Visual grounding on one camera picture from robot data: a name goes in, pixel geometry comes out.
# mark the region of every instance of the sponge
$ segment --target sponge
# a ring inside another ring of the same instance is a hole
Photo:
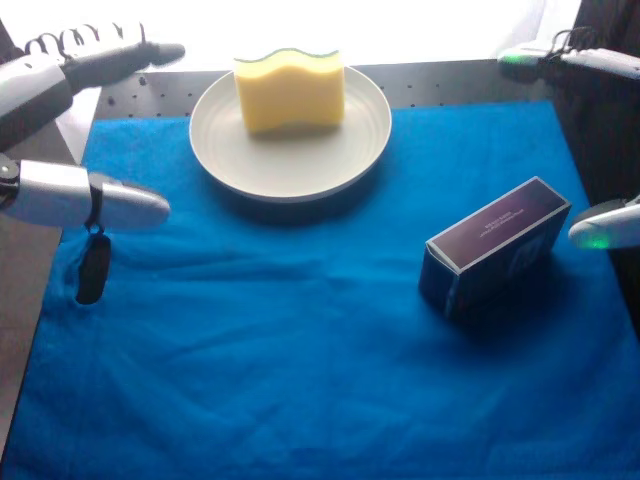
[[[236,59],[234,73],[252,133],[291,123],[337,125],[344,118],[344,66],[337,51],[276,50],[258,60]]]

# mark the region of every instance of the blue tablecloth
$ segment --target blue tablecloth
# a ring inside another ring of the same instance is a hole
[[[587,207],[552,106],[393,121],[378,168],[306,211],[226,195],[188,119],[96,122],[87,166],[172,215],[112,236],[91,306],[65,232],[5,478],[640,478],[640,352],[604,252],[565,227],[466,327],[417,289],[425,240],[534,175]]]

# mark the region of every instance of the plate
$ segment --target plate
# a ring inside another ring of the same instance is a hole
[[[391,110],[378,86],[345,67],[345,118],[327,129],[245,129],[233,73],[200,97],[189,137],[200,164],[223,185],[248,197],[296,203],[336,193],[376,162],[391,134]]]

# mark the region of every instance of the small rectangular box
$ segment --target small rectangular box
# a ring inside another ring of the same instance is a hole
[[[549,253],[571,204],[538,177],[427,241],[420,290],[449,318]]]

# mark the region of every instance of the robotic hand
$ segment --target robotic hand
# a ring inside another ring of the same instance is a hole
[[[142,42],[56,64],[30,55],[0,65],[0,152],[67,110],[87,87],[117,82],[148,66],[184,55],[181,45]],[[157,193],[79,166],[11,160],[0,153],[0,212],[45,226],[153,227],[169,215]]]
[[[603,101],[640,99],[640,58],[604,48],[525,43],[498,57],[502,74],[520,83],[547,83]],[[640,243],[640,196],[612,200],[578,215],[569,239],[580,248],[622,248]]]

